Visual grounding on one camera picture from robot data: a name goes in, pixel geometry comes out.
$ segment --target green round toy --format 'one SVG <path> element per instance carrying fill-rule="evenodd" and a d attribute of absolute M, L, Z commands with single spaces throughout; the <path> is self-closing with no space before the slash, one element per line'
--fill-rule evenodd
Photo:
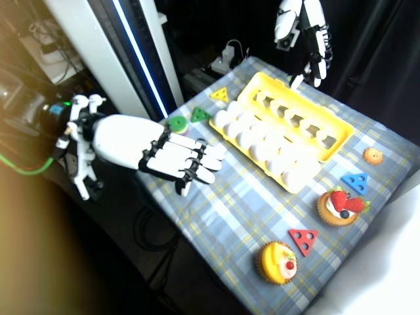
<path fill-rule="evenodd" d="M 185 117 L 182 116 L 175 116 L 172 117 L 168 124 L 173 133 L 177 133 L 179 135 L 183 135 L 188 131 L 188 122 Z"/>

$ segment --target yellow frosting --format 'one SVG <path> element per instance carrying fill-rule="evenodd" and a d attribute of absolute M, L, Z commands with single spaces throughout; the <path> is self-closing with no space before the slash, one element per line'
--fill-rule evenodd
<path fill-rule="evenodd" d="M 285 267 L 285 264 L 289 261 L 294 264 L 292 270 Z M 278 284 L 285 284 L 288 279 L 294 277 L 297 271 L 294 252 L 278 242 L 271 243 L 263 249 L 261 265 L 267 278 Z"/>

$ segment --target plaid tablecloth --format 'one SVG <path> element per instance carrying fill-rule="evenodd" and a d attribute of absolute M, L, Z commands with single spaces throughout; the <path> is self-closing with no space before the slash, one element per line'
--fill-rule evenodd
<path fill-rule="evenodd" d="M 229 99 L 235 100 L 258 71 L 283 80 L 287 77 L 257 58 L 248 58 L 171 116 L 182 115 L 190 120 L 196 106 L 214 114 L 226 104 L 211 100 L 209 95 L 212 92 L 227 87 Z M 417 168 L 419 162 L 420 148 L 384 125 L 308 85 L 302 84 L 298 92 L 327 106 L 356 129 L 344 148 L 323 165 L 321 172 L 299 194 L 286 192 L 205 121 L 189 123 L 188 136 L 204 138 L 213 146 L 223 145 L 228 150 L 222 170 L 216 173 L 216 183 L 194 182 L 184 198 L 175 193 L 172 182 L 139 174 L 163 211 L 230 290 L 255 314 L 302 312 L 352 251 L 397 186 L 412 168 Z M 363 151 L 370 146 L 384 153 L 385 160 L 381 165 L 374 167 L 363 160 Z M 358 173 L 369 175 L 365 198 L 371 202 L 371 210 L 362 213 L 353 225 L 328 226 L 318 216 L 318 198 L 337 185 L 347 188 L 340 178 Z M 308 257 L 301 255 L 288 234 L 291 228 L 319 231 Z M 266 283 L 255 269 L 257 251 L 274 240 L 289 244 L 297 254 L 299 270 L 287 285 Z"/>

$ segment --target white robotic hand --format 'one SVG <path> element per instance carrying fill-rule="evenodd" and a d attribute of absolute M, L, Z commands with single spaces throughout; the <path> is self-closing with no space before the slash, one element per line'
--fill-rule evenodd
<path fill-rule="evenodd" d="M 202 139 L 172 133 L 168 126 L 140 117 L 111 115 L 94 128 L 93 149 L 102 158 L 175 181 L 186 196 L 193 179 L 213 184 L 211 171 L 222 168 L 224 152 Z"/>
<path fill-rule="evenodd" d="M 303 80 L 319 87 L 327 76 L 333 58 L 328 25 L 320 0 L 283 0 L 274 27 L 274 42 L 277 48 L 289 51 L 295 46 L 300 33 L 306 39 L 309 62 L 303 71 L 292 77 L 290 86 L 296 89 Z"/>

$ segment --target blue light strip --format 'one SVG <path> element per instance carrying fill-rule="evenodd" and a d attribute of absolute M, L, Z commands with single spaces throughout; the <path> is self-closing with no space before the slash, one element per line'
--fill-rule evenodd
<path fill-rule="evenodd" d="M 155 95 L 155 98 L 157 100 L 157 103 L 159 104 L 160 110 L 162 111 L 162 114 L 165 118 L 168 118 L 168 114 L 166 112 L 165 106 L 163 105 L 162 99 L 160 98 L 160 95 L 158 93 L 158 90 L 156 89 L 155 83 L 153 82 L 152 76 L 150 75 L 149 69 L 147 68 L 147 65 L 143 59 L 143 55 L 140 52 L 140 48 L 138 47 L 138 44 L 136 42 L 136 39 L 133 35 L 133 31 L 131 31 L 130 25 L 127 21 L 127 18 L 125 17 L 123 8 L 121 7 L 121 4 L 119 3 L 118 0 L 112 0 L 112 2 L 114 3 L 114 7 L 117 10 L 119 19 L 121 20 L 121 22 L 123 23 L 125 32 L 127 33 L 130 43 L 134 48 L 134 51 L 136 52 L 137 55 L 137 59 L 140 62 L 140 65 L 143 68 L 144 74 L 146 75 L 147 81 L 149 82 L 150 88 L 153 91 L 153 94 Z"/>

